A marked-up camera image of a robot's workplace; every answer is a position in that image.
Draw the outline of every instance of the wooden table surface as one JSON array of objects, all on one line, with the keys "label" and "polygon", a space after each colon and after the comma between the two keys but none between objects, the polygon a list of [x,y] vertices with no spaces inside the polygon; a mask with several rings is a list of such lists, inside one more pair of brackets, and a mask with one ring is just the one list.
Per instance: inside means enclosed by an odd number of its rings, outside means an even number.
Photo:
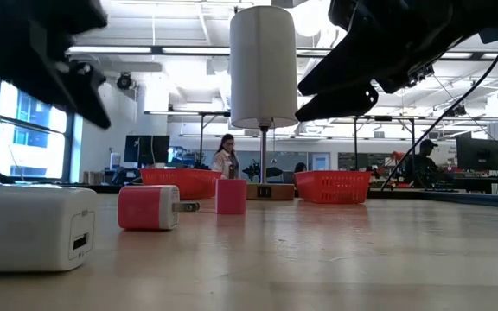
[{"label": "wooden table surface", "polygon": [[211,200],[172,232],[123,232],[101,194],[95,252],[66,273],[1,274],[0,310],[497,310],[498,208]]}]

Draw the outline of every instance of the person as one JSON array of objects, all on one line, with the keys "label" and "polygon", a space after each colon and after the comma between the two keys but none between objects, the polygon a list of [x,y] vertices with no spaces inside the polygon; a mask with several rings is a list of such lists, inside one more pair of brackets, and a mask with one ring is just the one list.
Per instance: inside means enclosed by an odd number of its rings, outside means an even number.
[{"label": "person", "polygon": [[414,187],[428,188],[436,183],[437,165],[429,157],[434,148],[438,147],[430,139],[425,139],[420,143],[420,151],[414,156],[416,168],[412,170],[412,155],[406,159],[405,164],[405,182],[414,181]]},{"label": "person", "polygon": [[303,162],[299,162],[296,166],[295,169],[293,170],[293,173],[300,173],[300,172],[306,172],[307,171],[307,166]]},{"label": "person", "polygon": [[220,140],[218,151],[214,154],[212,169],[221,172],[222,179],[239,179],[239,161],[233,146],[233,136],[226,134]]}]

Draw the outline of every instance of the white charger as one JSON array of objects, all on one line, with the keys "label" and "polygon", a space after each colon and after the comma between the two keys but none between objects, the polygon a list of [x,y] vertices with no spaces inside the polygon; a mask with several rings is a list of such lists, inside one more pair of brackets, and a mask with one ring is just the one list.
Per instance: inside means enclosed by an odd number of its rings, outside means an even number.
[{"label": "white charger", "polygon": [[97,194],[0,185],[0,272],[66,271],[93,252]]}]

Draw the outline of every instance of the ceiling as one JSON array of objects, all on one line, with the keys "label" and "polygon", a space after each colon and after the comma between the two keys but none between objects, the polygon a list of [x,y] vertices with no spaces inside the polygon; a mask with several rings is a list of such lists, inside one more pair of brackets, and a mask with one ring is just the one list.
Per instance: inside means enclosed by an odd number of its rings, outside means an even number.
[{"label": "ceiling", "polygon": [[[255,4],[271,4],[270,0],[216,2],[197,1],[146,1],[146,0],[105,0],[102,2],[108,16],[106,29],[84,34],[77,38],[79,45],[161,45],[161,46],[228,46],[229,20],[235,6],[245,8]],[[321,35],[297,36],[299,48],[324,48]],[[458,51],[498,51],[498,42],[483,45],[478,37],[462,43]],[[108,75],[131,71],[134,79],[144,81],[149,72],[165,72],[176,90],[171,103],[184,102],[210,103],[220,97],[220,82],[212,73],[209,75],[209,61],[226,57],[186,57],[186,56],[146,56],[146,55],[99,55],[94,59],[105,68]],[[310,63],[319,60],[298,59],[300,77],[308,72]],[[475,80],[483,74],[490,62],[470,60],[441,60],[435,64],[437,80],[429,78],[420,85],[401,90],[396,94],[380,94],[374,114],[400,114],[405,110],[435,110],[447,104],[452,97],[468,91]],[[187,77],[196,77],[199,87],[186,84]],[[498,90],[498,65],[484,84],[469,96],[468,107],[481,109],[486,104],[486,96]]]}]

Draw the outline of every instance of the red basket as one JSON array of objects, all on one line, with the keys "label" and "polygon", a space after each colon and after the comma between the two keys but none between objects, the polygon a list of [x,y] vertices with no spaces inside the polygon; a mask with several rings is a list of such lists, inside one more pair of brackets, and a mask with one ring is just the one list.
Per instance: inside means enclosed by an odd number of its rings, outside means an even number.
[{"label": "red basket", "polygon": [[180,189],[180,200],[214,197],[216,180],[222,175],[203,169],[140,169],[144,185],[174,185]]},{"label": "red basket", "polygon": [[295,174],[299,198],[314,203],[358,204],[367,199],[372,172],[312,171]]}]

